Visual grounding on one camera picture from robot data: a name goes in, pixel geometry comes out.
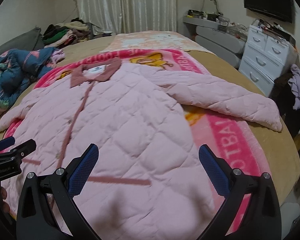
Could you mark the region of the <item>person's left hand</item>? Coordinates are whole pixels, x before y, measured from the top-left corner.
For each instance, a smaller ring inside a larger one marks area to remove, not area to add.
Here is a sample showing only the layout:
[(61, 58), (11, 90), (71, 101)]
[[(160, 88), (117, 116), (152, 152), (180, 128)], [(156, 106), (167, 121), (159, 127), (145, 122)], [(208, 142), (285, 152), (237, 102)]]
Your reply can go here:
[(7, 191), (5, 188), (1, 187), (0, 188), (0, 194), (1, 194), (1, 207), (4, 213), (10, 213), (10, 206), (5, 202), (7, 199)]

